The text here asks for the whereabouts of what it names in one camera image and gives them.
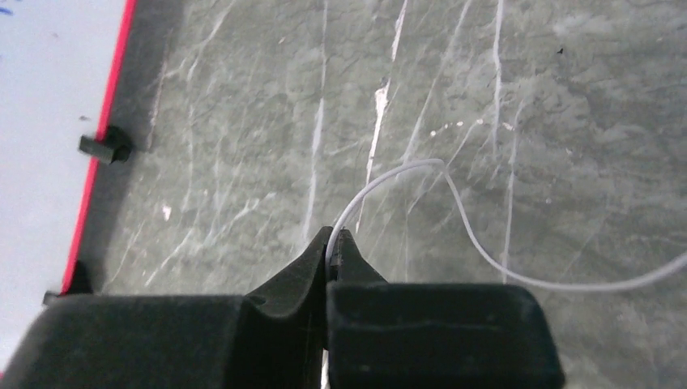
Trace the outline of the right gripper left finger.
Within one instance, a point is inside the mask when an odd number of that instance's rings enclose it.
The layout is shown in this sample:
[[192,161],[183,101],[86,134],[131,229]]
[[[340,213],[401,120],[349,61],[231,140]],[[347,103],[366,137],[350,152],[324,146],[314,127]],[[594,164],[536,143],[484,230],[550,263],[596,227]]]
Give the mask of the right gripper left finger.
[[317,388],[331,228],[246,295],[53,300],[4,369],[4,388]]

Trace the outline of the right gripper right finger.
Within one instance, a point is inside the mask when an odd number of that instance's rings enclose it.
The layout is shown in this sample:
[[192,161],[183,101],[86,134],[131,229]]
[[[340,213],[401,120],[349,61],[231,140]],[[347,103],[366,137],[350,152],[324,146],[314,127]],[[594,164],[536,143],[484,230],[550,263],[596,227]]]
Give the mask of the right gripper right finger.
[[512,284],[393,284],[347,230],[326,246],[333,388],[561,388],[535,297]]

